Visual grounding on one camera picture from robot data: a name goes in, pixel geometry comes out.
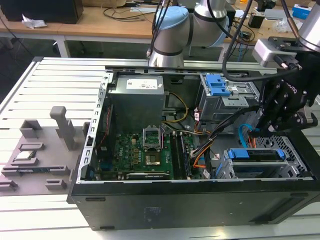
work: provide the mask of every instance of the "white sticker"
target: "white sticker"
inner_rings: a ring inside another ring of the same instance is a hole
[[[148,89],[157,90],[157,79],[128,79],[126,89]]]
[[[206,179],[210,179],[210,173],[208,173],[207,169],[203,170],[203,175]]]
[[[228,86],[228,90],[230,90],[230,91],[238,91],[238,88],[236,86]]]
[[[213,155],[213,159],[212,160],[219,160],[220,159],[220,154],[219,153],[215,153]]]

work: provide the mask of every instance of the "power supply label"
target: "power supply label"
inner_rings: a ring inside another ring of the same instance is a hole
[[[126,81],[126,89],[157,90],[158,89],[157,79],[131,78]]]

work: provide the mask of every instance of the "open computer tower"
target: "open computer tower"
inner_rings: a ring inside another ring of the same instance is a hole
[[[320,157],[300,130],[251,138],[241,125],[259,110],[244,112],[195,159],[258,101],[258,85],[218,69],[106,67],[70,201],[93,230],[280,223],[319,200]]]

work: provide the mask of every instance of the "aluminum profile table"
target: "aluminum profile table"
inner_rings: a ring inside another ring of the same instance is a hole
[[[19,128],[24,119],[38,119],[41,126],[56,126],[49,112],[52,106],[63,105],[74,126],[89,120],[105,65],[146,66],[147,62],[94,58],[33,61],[0,105],[0,169],[21,137]],[[220,68],[221,63],[186,61],[185,66]],[[228,67],[275,72],[256,63],[229,63]],[[315,104],[312,108],[320,117],[320,106]],[[320,127],[304,133],[320,152]],[[305,207],[278,225],[92,231],[77,206],[68,204],[66,198],[67,195],[0,197],[0,239],[320,239],[320,203]]]

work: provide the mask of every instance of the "workbench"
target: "workbench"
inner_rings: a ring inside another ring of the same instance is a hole
[[[254,1],[251,10],[258,4]],[[246,3],[240,3],[237,0],[234,9],[244,10]],[[16,35],[17,38],[26,39],[47,39],[57,42],[61,57],[70,57],[67,41],[89,41],[89,42],[116,42],[116,43],[139,43],[149,44],[152,38],[152,24],[141,16],[143,21],[123,22],[117,21],[104,16],[100,7],[84,7],[83,14],[77,24],[47,23],[47,27],[30,29],[21,22],[7,21],[2,14],[7,27]],[[125,11],[126,8],[119,9],[119,12]],[[115,14],[114,17],[128,17],[140,14],[139,12],[126,11],[121,14]],[[153,21],[154,14],[147,14],[145,17]],[[273,28],[275,21],[264,20],[261,28],[252,28],[255,33],[254,44],[257,39],[268,38],[270,36],[292,38],[292,32],[278,33]],[[12,38],[12,34],[8,32],[5,26],[0,22],[0,37]],[[224,53],[229,46],[231,39],[226,38],[224,44],[221,45],[222,51],[219,61],[222,61]]]
[[[6,164],[22,136],[24,119],[37,119],[43,127],[56,126],[49,112],[52,106],[65,106],[66,117],[74,126],[91,119],[105,66],[146,66],[146,60],[44,58],[34,60],[0,104],[0,169]],[[189,68],[221,68],[220,62],[185,61]],[[275,73],[257,63],[230,62],[231,70]],[[320,117],[319,99],[312,111]],[[319,150],[320,127],[304,131]],[[186,240],[214,239],[319,239],[320,203],[313,203],[278,225],[224,226],[145,230],[92,231],[67,195],[0,197],[0,239],[93,239],[93,240]],[[212,203],[212,217],[215,206]]]

